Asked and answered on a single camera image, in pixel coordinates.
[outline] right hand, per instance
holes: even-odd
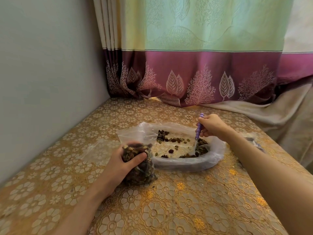
[[[220,140],[227,140],[227,135],[234,131],[230,126],[225,124],[216,114],[206,115],[203,118],[199,117],[198,121],[203,125],[200,132],[201,137],[216,136]]]

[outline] tablecloth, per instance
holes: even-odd
[[[80,160],[98,139],[140,122],[196,126],[216,113],[304,180],[312,176],[242,114],[204,106],[178,108],[156,100],[113,98],[9,180],[0,191],[0,235],[51,234],[104,167]],[[158,171],[158,180],[116,188],[98,208],[88,234],[287,234],[227,145],[225,158],[198,173]]]

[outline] dried fruit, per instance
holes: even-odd
[[[145,152],[147,158],[143,160],[138,166],[133,168],[124,178],[123,182],[127,185],[140,185],[149,183],[155,179],[157,176],[154,172],[154,166],[152,163],[152,144],[143,145],[142,143],[129,144],[123,146],[122,160],[123,162],[128,162],[138,154]]]

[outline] left hand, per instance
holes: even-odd
[[[93,183],[92,187],[100,189],[103,199],[110,196],[115,188],[123,181],[125,176],[138,166],[146,157],[146,153],[141,153],[129,162],[122,160],[123,148],[120,146],[111,156],[102,174]]]

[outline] fingers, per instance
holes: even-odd
[[[135,166],[138,166],[143,160],[147,157],[146,153],[140,153],[131,159],[129,162],[126,162],[126,165],[129,170],[133,169]]]

